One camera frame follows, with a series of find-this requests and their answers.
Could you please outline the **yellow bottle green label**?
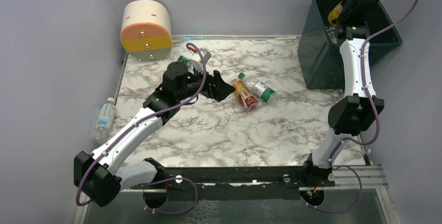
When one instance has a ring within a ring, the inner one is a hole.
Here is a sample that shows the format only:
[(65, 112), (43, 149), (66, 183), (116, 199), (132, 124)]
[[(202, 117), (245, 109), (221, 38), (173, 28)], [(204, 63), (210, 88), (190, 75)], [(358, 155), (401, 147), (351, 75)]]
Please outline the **yellow bottle green label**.
[(337, 21), (338, 17), (339, 17), (340, 14), (341, 14), (342, 8), (343, 8), (342, 4), (339, 3), (339, 4), (336, 5), (336, 6), (333, 8), (333, 10), (328, 14), (328, 16), (327, 16), (327, 20), (328, 20), (328, 23), (329, 23), (330, 25), (334, 26), (334, 25), (336, 24), (336, 21)]

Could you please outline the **amber tea bottle red label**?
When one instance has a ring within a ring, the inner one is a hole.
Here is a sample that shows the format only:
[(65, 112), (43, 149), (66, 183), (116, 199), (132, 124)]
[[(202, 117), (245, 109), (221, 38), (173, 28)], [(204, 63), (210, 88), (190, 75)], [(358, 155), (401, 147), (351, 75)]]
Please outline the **amber tea bottle red label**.
[(257, 98), (242, 80), (232, 79), (231, 85), (235, 88), (234, 95), (236, 99), (245, 111), (253, 111), (258, 107)]

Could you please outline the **tall clear bottle blue label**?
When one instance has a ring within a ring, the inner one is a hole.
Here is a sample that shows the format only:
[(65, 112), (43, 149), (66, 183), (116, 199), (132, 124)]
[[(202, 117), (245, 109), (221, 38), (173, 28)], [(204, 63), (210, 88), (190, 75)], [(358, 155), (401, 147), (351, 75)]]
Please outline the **tall clear bottle blue label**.
[(115, 99), (109, 97), (106, 103), (102, 105), (95, 124), (93, 143), (96, 146), (101, 146), (108, 141), (115, 112)]

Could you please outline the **clear bottle green cap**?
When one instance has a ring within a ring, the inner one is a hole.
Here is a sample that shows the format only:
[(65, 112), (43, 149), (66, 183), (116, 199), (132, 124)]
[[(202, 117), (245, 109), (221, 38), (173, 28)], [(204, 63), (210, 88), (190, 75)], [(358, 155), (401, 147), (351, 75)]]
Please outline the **clear bottle green cap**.
[(279, 99), (279, 94), (271, 87), (256, 78), (250, 78), (244, 73), (239, 73), (238, 78), (243, 81), (251, 92), (259, 97), (262, 101), (273, 104)]

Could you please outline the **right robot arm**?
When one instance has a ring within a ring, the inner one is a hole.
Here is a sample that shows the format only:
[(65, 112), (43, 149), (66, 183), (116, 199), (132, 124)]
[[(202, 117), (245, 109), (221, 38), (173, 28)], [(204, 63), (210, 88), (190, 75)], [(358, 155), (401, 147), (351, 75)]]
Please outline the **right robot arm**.
[(328, 113), (329, 130), (318, 149), (303, 165), (303, 179), (328, 178), (333, 161), (344, 144), (366, 131), (372, 123), (380, 128), (379, 114), (385, 103), (376, 96), (369, 66), (370, 30), (367, 17), (379, 0), (339, 0), (329, 13), (343, 61), (344, 97)]

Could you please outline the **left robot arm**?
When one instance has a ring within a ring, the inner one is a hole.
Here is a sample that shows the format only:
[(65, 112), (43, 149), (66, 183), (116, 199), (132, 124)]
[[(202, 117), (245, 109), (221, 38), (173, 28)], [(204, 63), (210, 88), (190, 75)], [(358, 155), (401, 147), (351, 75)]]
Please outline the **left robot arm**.
[(118, 193), (140, 183), (151, 183), (159, 166), (147, 159), (127, 169), (121, 166), (149, 135), (163, 127), (180, 108), (199, 94), (221, 102), (235, 91), (219, 71), (209, 74), (173, 62), (163, 73), (162, 83), (147, 97), (134, 118), (114, 137), (91, 153), (81, 151), (73, 161), (73, 183), (99, 207), (108, 205)]

